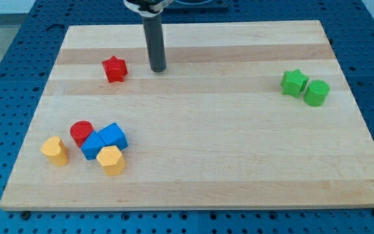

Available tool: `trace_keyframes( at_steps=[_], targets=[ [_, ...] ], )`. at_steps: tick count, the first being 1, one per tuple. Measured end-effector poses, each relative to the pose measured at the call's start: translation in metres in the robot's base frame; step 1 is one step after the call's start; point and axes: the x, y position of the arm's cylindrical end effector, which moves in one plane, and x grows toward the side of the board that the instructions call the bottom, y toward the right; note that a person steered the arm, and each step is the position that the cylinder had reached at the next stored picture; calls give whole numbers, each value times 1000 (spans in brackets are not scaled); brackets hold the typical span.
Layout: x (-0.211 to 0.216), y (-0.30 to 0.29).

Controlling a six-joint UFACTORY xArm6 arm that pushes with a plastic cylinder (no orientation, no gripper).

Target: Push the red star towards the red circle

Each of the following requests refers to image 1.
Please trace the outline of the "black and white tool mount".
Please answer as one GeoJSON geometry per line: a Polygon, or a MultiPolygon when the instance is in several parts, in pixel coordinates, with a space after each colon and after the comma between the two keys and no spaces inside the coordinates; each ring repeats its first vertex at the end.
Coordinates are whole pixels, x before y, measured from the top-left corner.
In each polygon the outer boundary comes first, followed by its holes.
{"type": "Polygon", "coordinates": [[[141,17],[152,18],[172,4],[173,0],[124,0],[124,5],[141,17]]]}

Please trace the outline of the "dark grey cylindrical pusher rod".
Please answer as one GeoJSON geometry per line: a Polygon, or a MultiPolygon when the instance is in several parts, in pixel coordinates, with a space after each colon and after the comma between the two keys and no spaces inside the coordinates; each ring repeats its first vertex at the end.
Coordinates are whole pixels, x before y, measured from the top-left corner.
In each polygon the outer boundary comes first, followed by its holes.
{"type": "Polygon", "coordinates": [[[166,54],[161,15],[142,18],[150,69],[159,73],[166,70],[166,54]]]}

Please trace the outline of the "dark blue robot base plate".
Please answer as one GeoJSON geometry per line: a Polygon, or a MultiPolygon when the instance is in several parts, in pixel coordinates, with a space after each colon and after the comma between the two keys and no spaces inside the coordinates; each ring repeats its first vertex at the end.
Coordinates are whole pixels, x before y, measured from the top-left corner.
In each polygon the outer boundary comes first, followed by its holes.
{"type": "Polygon", "coordinates": [[[174,0],[165,11],[228,10],[229,5],[230,0],[174,0]]]}

